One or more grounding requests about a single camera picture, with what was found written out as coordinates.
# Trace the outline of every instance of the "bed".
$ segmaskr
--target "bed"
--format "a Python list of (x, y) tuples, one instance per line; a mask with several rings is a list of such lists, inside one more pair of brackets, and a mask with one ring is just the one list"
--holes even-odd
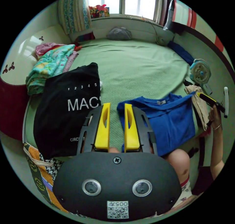
[[(121, 150), (124, 132), (119, 121), (117, 105), (140, 96), (161, 99), (170, 92), (186, 96), (183, 80), (189, 78), (189, 65), (173, 50), (143, 41), (91, 40), (82, 44), (70, 70), (95, 62), (103, 82), (102, 103), (111, 102), (110, 146)], [(31, 98), (25, 119), (25, 138), (37, 147), (33, 125), (40, 97)], [(203, 132), (193, 111), (195, 137)]]

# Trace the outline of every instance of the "small fan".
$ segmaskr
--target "small fan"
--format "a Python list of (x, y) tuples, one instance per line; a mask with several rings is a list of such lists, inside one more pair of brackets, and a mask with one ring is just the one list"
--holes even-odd
[(190, 70), (191, 70), (190, 74), (191, 80), (200, 84), (201, 87), (203, 86), (203, 84), (208, 83), (211, 77), (211, 71), (205, 60), (195, 59), (193, 61), (192, 66), (190, 67)]

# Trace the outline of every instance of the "blue cloth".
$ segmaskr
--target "blue cloth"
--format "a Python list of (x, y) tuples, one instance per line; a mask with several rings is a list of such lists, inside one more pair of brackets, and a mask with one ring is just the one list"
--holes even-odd
[(182, 97), (170, 93), (163, 99), (154, 100), (139, 97), (118, 104), (117, 111), (125, 129), (124, 105), (132, 104), (144, 111), (156, 137), (158, 156), (163, 156), (195, 136), (191, 94)]
[(167, 46), (175, 51), (190, 66), (193, 64), (194, 58), (179, 44), (170, 41)]

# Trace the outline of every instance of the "pillow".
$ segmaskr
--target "pillow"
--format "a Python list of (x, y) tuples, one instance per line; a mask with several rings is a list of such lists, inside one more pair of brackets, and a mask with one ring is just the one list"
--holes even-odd
[(126, 28), (114, 27), (107, 34), (107, 39), (114, 41), (127, 41), (132, 39), (132, 34)]

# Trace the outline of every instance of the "white handle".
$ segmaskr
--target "white handle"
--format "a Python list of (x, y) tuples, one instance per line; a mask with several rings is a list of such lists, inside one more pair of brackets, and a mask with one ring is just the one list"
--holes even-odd
[(225, 103), (224, 103), (224, 117), (228, 118), (228, 111), (229, 111), (229, 97), (228, 97), (228, 87), (224, 87), (224, 97), (225, 97)]

